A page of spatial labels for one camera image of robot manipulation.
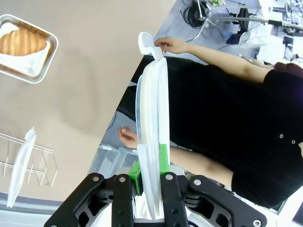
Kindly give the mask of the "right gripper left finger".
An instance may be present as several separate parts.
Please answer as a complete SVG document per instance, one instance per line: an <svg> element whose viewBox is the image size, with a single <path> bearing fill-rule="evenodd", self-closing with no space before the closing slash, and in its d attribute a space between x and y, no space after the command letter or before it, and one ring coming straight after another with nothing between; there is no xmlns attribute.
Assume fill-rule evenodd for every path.
<svg viewBox="0 0 303 227"><path fill-rule="evenodd" d="M108 179L99 173L87 175L44 226L90 227L98 215L111 205L111 225L133 227L133 197L143 189L140 176L138 162L127 174L114 175Z"/></svg>

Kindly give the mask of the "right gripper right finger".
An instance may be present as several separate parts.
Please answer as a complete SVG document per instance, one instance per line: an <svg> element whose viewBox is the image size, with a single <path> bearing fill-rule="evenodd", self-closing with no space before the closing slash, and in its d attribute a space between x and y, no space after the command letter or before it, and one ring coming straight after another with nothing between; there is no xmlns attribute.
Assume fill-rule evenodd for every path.
<svg viewBox="0 0 303 227"><path fill-rule="evenodd" d="M159 147L160 184L167 227L188 227L186 211L204 218L214 227L264 227L261 212L202 175L187 179L169 171L167 146Z"/></svg>

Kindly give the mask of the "person's left hand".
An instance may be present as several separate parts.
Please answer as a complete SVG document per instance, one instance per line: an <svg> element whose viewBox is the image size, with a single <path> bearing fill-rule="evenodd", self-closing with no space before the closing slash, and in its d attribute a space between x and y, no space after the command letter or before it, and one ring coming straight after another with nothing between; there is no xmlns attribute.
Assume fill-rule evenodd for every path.
<svg viewBox="0 0 303 227"><path fill-rule="evenodd" d="M118 129L118 138L127 148L137 149L137 133L131 131L131 128L129 126L125 126L123 128L120 127Z"/></svg>

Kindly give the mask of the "person's right hand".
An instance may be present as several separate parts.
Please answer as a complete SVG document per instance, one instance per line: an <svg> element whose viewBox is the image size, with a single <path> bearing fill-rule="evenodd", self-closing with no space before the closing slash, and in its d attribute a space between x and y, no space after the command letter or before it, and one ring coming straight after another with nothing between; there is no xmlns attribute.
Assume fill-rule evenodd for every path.
<svg viewBox="0 0 303 227"><path fill-rule="evenodd" d="M161 48L162 52L173 54L187 53L189 44L174 37L158 38L154 45Z"/></svg>

